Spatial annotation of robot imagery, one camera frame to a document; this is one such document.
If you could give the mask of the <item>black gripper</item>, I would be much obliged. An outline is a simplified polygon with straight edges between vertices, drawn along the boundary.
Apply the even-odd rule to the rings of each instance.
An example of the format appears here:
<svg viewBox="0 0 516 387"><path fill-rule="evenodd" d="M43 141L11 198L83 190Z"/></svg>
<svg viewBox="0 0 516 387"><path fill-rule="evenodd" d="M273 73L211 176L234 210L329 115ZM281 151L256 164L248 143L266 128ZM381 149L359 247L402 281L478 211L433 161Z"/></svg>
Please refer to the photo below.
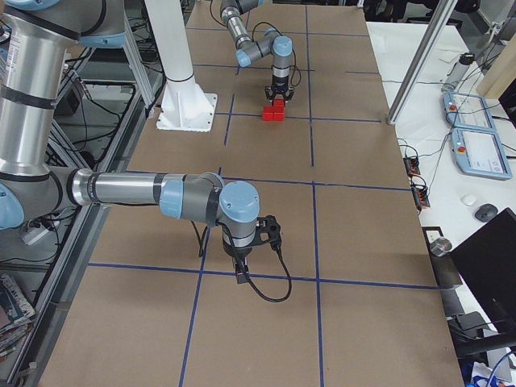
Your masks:
<svg viewBox="0 0 516 387"><path fill-rule="evenodd" d="M252 249L267 244L273 251L281 250L281 226L273 215L258 217L254 222L238 223L221 219L223 249L233 261L238 283L247 283L247 257Z"/></svg>
<svg viewBox="0 0 516 387"><path fill-rule="evenodd" d="M273 75L269 87L264 88L265 97L272 106L277 96L283 99L283 106L286 106L294 96L294 88L289 85L289 76L277 77Z"/></svg>

